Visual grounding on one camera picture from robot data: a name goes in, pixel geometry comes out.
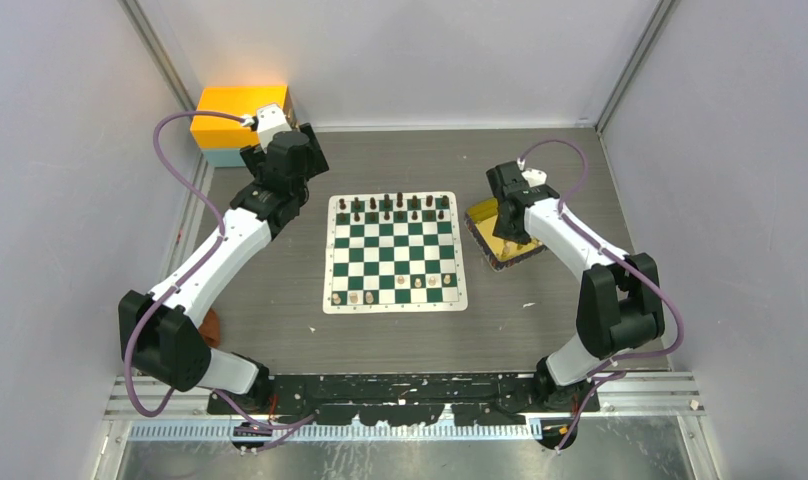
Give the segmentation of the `gold tin box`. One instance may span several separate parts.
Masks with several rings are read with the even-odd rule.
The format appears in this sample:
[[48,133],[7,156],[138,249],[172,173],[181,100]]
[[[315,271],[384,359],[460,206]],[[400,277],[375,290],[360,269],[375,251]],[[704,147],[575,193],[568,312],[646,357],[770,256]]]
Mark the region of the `gold tin box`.
[[539,240],[518,244],[493,235],[498,219],[498,201],[483,200],[466,210],[465,224],[493,271],[499,272],[546,250]]

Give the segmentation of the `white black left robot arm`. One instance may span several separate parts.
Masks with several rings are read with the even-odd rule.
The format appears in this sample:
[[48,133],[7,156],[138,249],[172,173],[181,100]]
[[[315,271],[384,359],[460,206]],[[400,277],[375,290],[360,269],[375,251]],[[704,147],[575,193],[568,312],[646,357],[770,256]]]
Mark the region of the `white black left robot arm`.
[[121,299],[119,324],[126,366],[177,391],[230,392],[237,405],[257,413],[272,397],[268,368],[209,346],[199,327],[243,265],[299,215],[309,198],[309,180],[329,166],[308,123],[275,134],[265,148],[248,147],[242,155],[255,169],[254,180],[174,274],[147,293],[129,291]]

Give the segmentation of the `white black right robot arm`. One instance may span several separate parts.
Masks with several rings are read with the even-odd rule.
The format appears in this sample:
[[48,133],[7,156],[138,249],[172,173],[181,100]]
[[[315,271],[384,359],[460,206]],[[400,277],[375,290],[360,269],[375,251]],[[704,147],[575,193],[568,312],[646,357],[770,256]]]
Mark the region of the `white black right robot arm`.
[[557,411],[606,360],[662,336],[657,265],[649,255],[631,255],[589,231],[554,189],[532,185],[516,163],[493,167],[486,178],[497,201],[494,236],[540,241],[580,284],[573,337],[542,358],[533,377],[538,403]]

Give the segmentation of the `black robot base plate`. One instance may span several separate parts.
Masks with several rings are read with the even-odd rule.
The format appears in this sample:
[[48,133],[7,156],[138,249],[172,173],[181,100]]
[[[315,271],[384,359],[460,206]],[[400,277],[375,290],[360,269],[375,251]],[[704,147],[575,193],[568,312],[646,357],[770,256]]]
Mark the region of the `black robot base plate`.
[[260,394],[211,395],[207,411],[323,426],[428,426],[445,413],[462,427],[521,425],[529,415],[572,416],[590,389],[553,387],[537,372],[277,375]]

